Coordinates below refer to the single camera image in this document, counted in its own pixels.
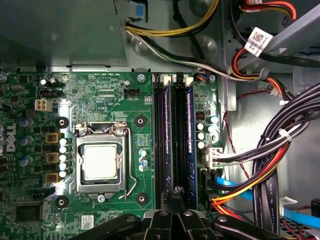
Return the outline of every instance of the cable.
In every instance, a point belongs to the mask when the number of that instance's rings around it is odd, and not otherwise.
[[[173,0],[173,19],[178,22],[181,28],[187,28],[188,25],[186,24],[184,18],[182,17],[180,11],[179,11],[179,5],[178,5],[178,0]],[[188,33],[188,37],[191,41],[191,44],[194,46],[198,57],[200,59],[205,59],[205,54],[201,49],[201,46],[199,45],[199,42],[197,41],[196,37],[192,33]]]
[[[168,37],[179,34],[187,33],[188,31],[195,30],[205,24],[210,17],[214,14],[219,4],[219,0],[214,0],[208,10],[208,12],[203,16],[203,18],[196,24],[180,29],[174,30],[149,30],[149,29],[141,29],[132,26],[127,26],[126,29],[130,32],[140,35],[140,36],[153,36],[153,37]]]

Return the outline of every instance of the white connector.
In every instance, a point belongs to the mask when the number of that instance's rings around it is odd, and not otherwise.
[[[46,99],[36,99],[34,103],[34,109],[39,112],[52,113],[54,103]]]
[[[222,169],[223,166],[219,166],[219,165],[223,165],[224,163],[215,161],[216,160],[215,152],[223,153],[222,147],[207,147],[205,149],[206,166],[210,169]]]

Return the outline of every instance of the label sticker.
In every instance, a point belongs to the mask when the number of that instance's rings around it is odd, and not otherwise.
[[[262,0],[246,0],[246,3],[247,4],[250,4],[250,5],[254,5],[254,4],[262,4]]]
[[[81,216],[81,230],[89,230],[94,227],[94,216],[93,215],[82,215]]]
[[[273,36],[271,34],[255,27],[244,48],[256,57],[259,57],[272,38]]]
[[[280,216],[284,216],[285,215],[284,205],[296,204],[298,203],[298,201],[285,196],[279,199],[279,203],[280,203]]]

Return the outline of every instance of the yellow wire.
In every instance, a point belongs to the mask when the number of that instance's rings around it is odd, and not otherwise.
[[[235,196],[238,196],[239,194],[242,194],[243,192],[247,191],[248,189],[250,189],[251,187],[253,187],[254,185],[258,184],[259,182],[261,182],[266,176],[268,176],[274,169],[277,168],[277,166],[279,165],[279,163],[277,163],[275,166],[273,166],[269,171],[267,171],[265,174],[263,174],[261,177],[259,177],[257,180],[255,180],[254,182],[250,183],[248,186],[246,186],[245,188],[241,189],[240,191],[237,191],[233,194],[230,194],[228,196],[222,196],[222,197],[217,197],[217,198],[212,198],[211,200],[214,202],[219,202],[222,200],[226,200],[226,199],[231,199],[234,198]]]
[[[244,12],[244,13],[248,13],[248,14],[254,13],[254,12],[250,12],[250,9],[244,9],[244,8],[242,8],[242,6],[239,6],[239,9],[240,9],[242,12]],[[265,8],[259,9],[259,12],[262,12],[262,11],[279,11],[279,12],[283,12],[283,13],[287,14],[288,16],[291,16],[291,14],[290,14],[289,11],[287,11],[287,10],[285,10],[285,9],[282,9],[282,8],[280,8],[280,7],[272,7],[272,6],[270,6],[270,7],[265,7]]]
[[[210,18],[210,16],[215,12],[218,6],[218,3],[219,3],[219,0],[214,0],[208,12],[203,16],[203,18],[198,23],[189,27],[173,29],[173,30],[146,30],[146,29],[139,29],[139,28],[127,26],[126,29],[132,32],[133,34],[137,34],[141,36],[168,37],[168,36],[183,34],[203,25]]]

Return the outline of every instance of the orange wire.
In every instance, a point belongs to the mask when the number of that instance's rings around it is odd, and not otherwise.
[[[254,6],[254,4],[250,4],[248,0],[246,0],[246,4],[250,6]],[[292,11],[292,19],[296,20],[297,19],[297,10],[296,8],[289,2],[286,1],[269,1],[269,2],[263,2],[263,5],[283,5],[288,7]]]

